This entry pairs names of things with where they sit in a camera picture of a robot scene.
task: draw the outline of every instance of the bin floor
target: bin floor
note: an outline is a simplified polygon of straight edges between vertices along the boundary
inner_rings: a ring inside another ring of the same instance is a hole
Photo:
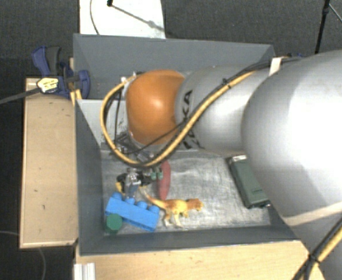
[[[116,177],[126,172],[127,166],[120,162],[108,150],[101,150],[103,205],[116,190]],[[156,232],[179,232],[195,229],[233,228],[270,225],[267,208],[244,207],[235,186],[228,164],[224,158],[208,155],[197,151],[181,150],[170,158],[171,186],[167,199],[199,198],[203,209],[189,211],[189,217],[180,217],[184,228],[174,225],[166,227],[163,223],[164,211],[161,211]],[[153,197],[156,184],[149,185],[147,192]],[[138,191],[136,200],[144,200]],[[144,230],[124,223],[118,235],[143,233]]]

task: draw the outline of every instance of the wooden table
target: wooden table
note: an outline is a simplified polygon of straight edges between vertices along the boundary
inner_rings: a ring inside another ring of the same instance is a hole
[[[36,80],[28,79],[27,90]],[[71,101],[25,101],[20,247],[71,246],[77,237],[75,122]],[[307,257],[300,241],[81,257],[96,279],[291,279]],[[317,270],[311,280],[324,279]]]

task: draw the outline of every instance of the gray box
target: gray box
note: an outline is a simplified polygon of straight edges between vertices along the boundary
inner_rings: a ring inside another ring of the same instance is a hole
[[[269,60],[273,56],[271,46],[75,35],[74,49],[75,70],[88,69],[93,85],[90,97],[98,99],[81,100],[76,106],[81,255],[296,239],[272,207],[244,207],[225,159],[194,150],[178,150],[169,159],[172,168],[169,197],[198,197],[205,203],[201,212],[190,212],[189,218],[181,220],[185,229],[166,228],[159,221],[154,233],[133,226],[124,227],[115,236],[104,230],[104,208],[115,190],[115,176],[124,172],[125,165],[110,154],[104,142],[99,108],[100,99],[119,82],[119,77],[154,68],[191,71],[236,62],[250,65]]]

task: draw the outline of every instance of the blue lego block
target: blue lego block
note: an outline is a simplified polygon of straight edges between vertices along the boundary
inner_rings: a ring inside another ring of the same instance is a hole
[[[135,204],[134,198],[122,199],[118,192],[113,193],[107,202],[105,214],[118,214],[123,221],[133,226],[153,232],[159,220],[159,207],[152,205],[147,208],[144,201]]]

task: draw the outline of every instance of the white strap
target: white strap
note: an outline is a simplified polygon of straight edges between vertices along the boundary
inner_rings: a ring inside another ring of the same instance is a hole
[[[318,219],[322,219],[324,217],[328,217],[334,215],[336,213],[342,212],[342,201],[331,204],[329,206],[315,209],[314,211],[301,213],[300,215],[291,216],[291,217],[282,217],[282,220],[288,226],[297,226],[304,223],[312,222]]]
[[[274,57],[272,59],[272,63],[270,64],[269,76],[272,76],[273,74],[275,74],[276,72],[280,70],[283,58],[284,56]]]

